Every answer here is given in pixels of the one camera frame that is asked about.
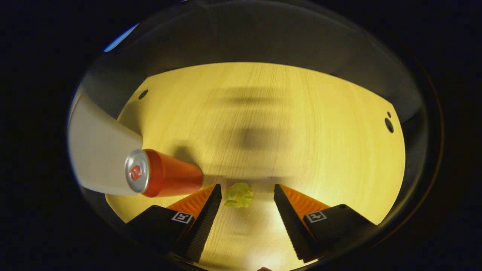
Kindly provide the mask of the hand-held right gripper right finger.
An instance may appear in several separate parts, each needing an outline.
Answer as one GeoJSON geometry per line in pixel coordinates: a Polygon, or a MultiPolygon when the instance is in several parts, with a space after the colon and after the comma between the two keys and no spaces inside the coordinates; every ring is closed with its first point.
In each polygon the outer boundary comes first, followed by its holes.
{"type": "Polygon", "coordinates": [[[275,184],[274,202],[299,260],[307,263],[362,241],[376,225],[346,204],[330,207],[275,184]]]}

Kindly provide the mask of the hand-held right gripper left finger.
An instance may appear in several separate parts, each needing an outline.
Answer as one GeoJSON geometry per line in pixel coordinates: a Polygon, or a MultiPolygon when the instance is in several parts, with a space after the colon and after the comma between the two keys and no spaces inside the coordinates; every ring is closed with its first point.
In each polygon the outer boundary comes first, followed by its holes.
{"type": "Polygon", "coordinates": [[[158,254],[198,263],[221,199],[215,184],[168,207],[150,206],[127,223],[128,233],[158,254]]]}

